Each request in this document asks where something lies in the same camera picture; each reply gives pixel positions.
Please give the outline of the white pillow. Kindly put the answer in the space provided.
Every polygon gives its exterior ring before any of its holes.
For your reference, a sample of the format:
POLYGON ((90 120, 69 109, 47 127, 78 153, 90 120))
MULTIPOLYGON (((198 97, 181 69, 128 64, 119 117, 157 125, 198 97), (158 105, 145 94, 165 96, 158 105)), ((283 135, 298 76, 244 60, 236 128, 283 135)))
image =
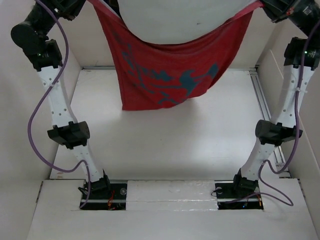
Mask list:
POLYGON ((193 41, 224 24, 251 0, 120 0, 126 27, 140 40, 160 45, 193 41))

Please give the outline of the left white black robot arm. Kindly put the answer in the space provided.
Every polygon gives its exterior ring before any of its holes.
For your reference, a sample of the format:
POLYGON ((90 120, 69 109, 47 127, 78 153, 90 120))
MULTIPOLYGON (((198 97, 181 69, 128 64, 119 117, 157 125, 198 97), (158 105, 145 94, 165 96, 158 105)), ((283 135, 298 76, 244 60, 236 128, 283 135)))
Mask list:
POLYGON ((10 32, 13 42, 22 49, 41 79, 45 93, 40 102, 48 100, 52 128, 48 137, 71 151, 83 165, 87 181, 80 192, 88 199, 105 200, 112 196, 112 186, 105 171, 95 164, 89 146, 90 130, 85 121, 75 117, 63 81, 69 47, 61 54, 56 40, 48 33, 59 19, 74 20, 83 8, 83 0, 37 0, 26 19, 10 32))

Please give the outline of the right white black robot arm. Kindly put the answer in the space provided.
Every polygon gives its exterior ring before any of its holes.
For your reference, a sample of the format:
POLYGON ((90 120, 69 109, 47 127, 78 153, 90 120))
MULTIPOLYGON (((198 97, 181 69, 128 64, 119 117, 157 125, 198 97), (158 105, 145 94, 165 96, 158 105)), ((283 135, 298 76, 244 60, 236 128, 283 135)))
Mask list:
POLYGON ((294 37, 284 52, 283 84, 278 105, 270 120, 259 120, 256 142, 246 163, 233 178, 231 191, 237 197, 254 196, 269 156, 282 143, 297 148, 303 131, 299 110, 308 83, 320 63, 320 6, 314 0, 264 0, 263 10, 273 23, 290 20, 306 36, 294 37))

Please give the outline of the red cartoon print pillowcase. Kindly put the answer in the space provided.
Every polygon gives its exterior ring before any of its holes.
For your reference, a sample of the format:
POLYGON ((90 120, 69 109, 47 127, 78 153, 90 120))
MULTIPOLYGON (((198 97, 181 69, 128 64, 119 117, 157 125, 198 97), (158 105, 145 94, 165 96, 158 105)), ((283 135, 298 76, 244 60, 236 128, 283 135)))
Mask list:
POLYGON ((107 3, 92 1, 108 42, 122 108, 171 108, 203 95, 236 57, 255 9, 254 1, 217 29, 181 44, 153 44, 136 37, 107 3))

